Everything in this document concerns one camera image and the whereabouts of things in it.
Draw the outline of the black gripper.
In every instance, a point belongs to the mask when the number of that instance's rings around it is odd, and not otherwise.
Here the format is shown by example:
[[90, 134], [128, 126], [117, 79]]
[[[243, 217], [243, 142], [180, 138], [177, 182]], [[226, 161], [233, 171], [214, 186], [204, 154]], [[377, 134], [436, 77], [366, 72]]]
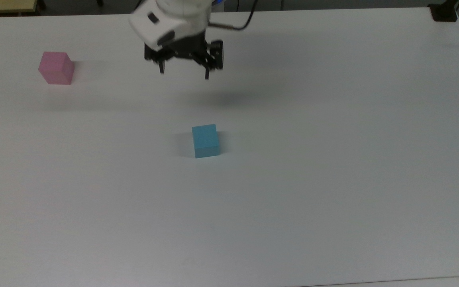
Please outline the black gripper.
[[158, 65], [160, 74], [165, 73], [166, 57], [193, 59], [193, 56], [204, 67], [205, 79], [209, 80], [211, 71], [224, 68], [224, 42], [218, 39], [209, 43], [206, 42], [205, 34], [196, 34], [171, 41], [156, 49], [145, 45], [145, 60]]

